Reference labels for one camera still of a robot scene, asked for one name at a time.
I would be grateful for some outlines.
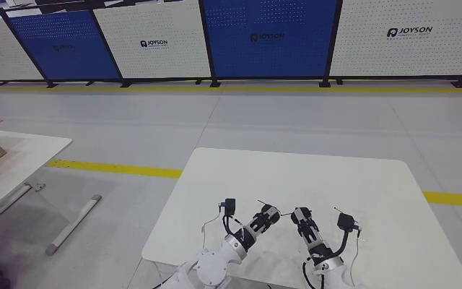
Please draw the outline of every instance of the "cable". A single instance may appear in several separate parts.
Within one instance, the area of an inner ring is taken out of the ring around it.
[[[354,261],[356,260],[356,258],[358,257],[358,254],[359,254],[359,235],[360,235],[360,233],[361,233],[361,231],[359,230],[358,235],[356,237],[356,255],[354,256],[352,265],[349,268],[349,277],[352,279],[353,286],[356,286],[354,284],[354,281],[353,281],[353,265],[354,265]]]
[[[216,217],[214,217],[213,219],[211,219],[210,221],[208,222],[205,222],[203,225],[202,225],[202,228],[201,228],[201,232],[204,233],[204,241],[202,242],[202,248],[205,248],[205,226],[208,224],[208,223],[211,223],[213,221],[215,221],[216,219],[218,219],[219,215],[222,213],[222,210],[221,210],[221,207],[218,207],[218,215]]]
[[[344,238],[341,240],[341,245],[340,245],[339,250],[337,250],[335,253],[330,255],[329,259],[340,256],[340,254],[345,250],[345,247],[347,246],[347,241],[348,241],[348,234],[349,232],[347,230],[344,231]]]
[[[160,284],[155,286],[153,289],[158,289],[158,288],[161,288],[162,289],[162,285],[164,285],[165,282],[167,282],[175,273],[173,273],[172,276],[170,276],[169,278],[165,279],[164,281],[162,281],[162,275],[160,274],[160,270],[159,270],[159,267],[157,266],[157,263],[156,262],[153,262],[154,263],[154,266],[156,267],[157,269],[157,274],[159,274],[159,280],[160,280]]]
[[[310,286],[311,289],[316,289],[315,286],[311,285],[310,280],[308,279],[308,276],[306,275],[306,262],[303,262],[302,270],[303,270],[303,276],[305,276],[305,280],[308,283],[308,286]]]
[[[230,230],[230,217],[225,215],[223,216],[222,220],[223,220],[223,227],[225,227],[226,233],[232,235],[232,232]]]

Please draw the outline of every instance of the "table leg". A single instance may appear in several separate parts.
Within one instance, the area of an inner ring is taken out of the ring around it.
[[[77,219],[68,224],[64,230],[56,237],[55,241],[53,241],[48,248],[45,250],[45,253],[48,256],[53,255],[56,250],[58,250],[59,246],[66,240],[66,238],[72,233],[72,231],[77,227],[77,225],[84,219],[84,217],[88,214],[88,212],[96,205],[96,203],[102,197],[99,194],[94,195],[90,201],[84,206],[84,208],[80,211]]]
[[[16,202],[23,194],[27,193],[31,189],[31,185],[25,184],[24,186],[17,189],[6,202],[0,207],[0,214],[6,211],[14,202]]]

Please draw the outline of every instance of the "black cable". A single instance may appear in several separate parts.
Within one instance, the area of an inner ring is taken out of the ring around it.
[[[305,267],[306,267],[306,262],[303,262],[303,265],[302,265],[303,276],[305,276],[305,280],[308,283],[308,286],[310,286],[311,289],[316,289],[315,286],[311,285],[310,280],[308,279],[308,276],[306,275],[306,268]]]
[[[158,289],[160,286],[162,286],[162,284],[164,284],[165,282],[167,282],[172,276],[170,276],[169,278],[165,279],[164,281],[162,281],[159,285],[157,285],[156,287],[154,287],[153,289]]]
[[[223,221],[223,227],[225,227],[226,233],[232,235],[232,232],[230,230],[230,217],[225,215],[225,216],[223,216],[222,221]]]
[[[348,234],[349,234],[349,232],[347,230],[344,231],[344,237],[341,240],[341,245],[340,245],[339,250],[337,250],[335,253],[333,253],[332,256],[329,257],[329,259],[340,256],[340,254],[345,250],[345,247],[347,247]]]

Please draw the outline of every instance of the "white panel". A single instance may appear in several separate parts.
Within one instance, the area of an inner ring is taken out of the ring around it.
[[[210,77],[196,0],[95,10],[123,77]],[[143,47],[142,41],[154,43]]]
[[[0,20],[0,80],[43,79],[3,20]]]
[[[461,0],[344,0],[331,75],[462,74],[461,28]]]

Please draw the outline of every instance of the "perforated panel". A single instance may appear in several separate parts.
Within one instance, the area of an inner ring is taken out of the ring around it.
[[[49,79],[118,79],[88,11],[11,18]]]
[[[325,72],[336,0],[204,0],[218,77]]]
[[[42,79],[13,33],[0,20],[0,80]]]
[[[123,77],[210,77],[197,1],[99,9],[95,14]]]
[[[344,0],[331,75],[462,74],[461,30],[461,0]]]

